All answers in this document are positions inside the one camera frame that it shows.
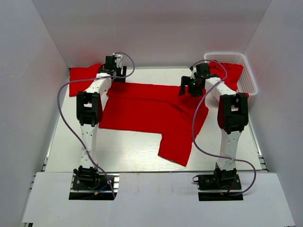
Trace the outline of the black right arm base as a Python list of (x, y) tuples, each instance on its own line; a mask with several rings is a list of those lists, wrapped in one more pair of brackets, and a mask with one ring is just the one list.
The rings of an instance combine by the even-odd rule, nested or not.
[(220, 170), (212, 174), (196, 175), (192, 181), (198, 186), (199, 201), (242, 201), (242, 187), (237, 170)]

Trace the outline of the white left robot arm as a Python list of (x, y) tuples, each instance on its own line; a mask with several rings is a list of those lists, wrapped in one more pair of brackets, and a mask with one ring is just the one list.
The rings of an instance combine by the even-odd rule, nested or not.
[(114, 53), (107, 56), (105, 64), (96, 74), (95, 80), (83, 92), (76, 95), (76, 116), (80, 123), (82, 148), (80, 166), (95, 168), (96, 137), (99, 123), (102, 120), (102, 94), (110, 88), (113, 81), (125, 82), (127, 67), (123, 66), (123, 55)]

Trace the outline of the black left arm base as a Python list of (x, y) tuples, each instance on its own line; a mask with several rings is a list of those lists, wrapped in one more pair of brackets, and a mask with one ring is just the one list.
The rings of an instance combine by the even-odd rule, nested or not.
[(104, 175), (97, 169), (80, 166), (73, 170), (69, 200), (113, 201), (119, 187), (119, 175)]

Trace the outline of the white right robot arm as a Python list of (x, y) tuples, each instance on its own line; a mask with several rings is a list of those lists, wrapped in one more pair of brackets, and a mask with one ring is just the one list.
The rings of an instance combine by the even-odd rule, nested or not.
[(214, 176), (214, 184), (218, 188), (223, 189), (231, 183), (231, 177), (226, 172), (236, 169), (238, 141), (249, 121), (248, 97), (245, 93), (238, 93), (232, 90), (224, 83), (228, 72), (221, 63), (212, 60), (223, 69), (225, 76), (222, 79), (216, 74), (211, 74), (208, 62), (209, 60), (201, 60), (194, 63), (190, 67), (191, 76), (181, 77), (179, 95), (181, 96), (188, 92), (191, 96), (202, 96), (202, 100), (194, 113), (192, 129), (195, 126), (198, 110), (206, 96), (212, 94), (219, 102), (217, 122), (221, 129), (220, 154), (213, 155), (205, 151), (203, 153), (218, 158), (216, 168), (222, 172)]

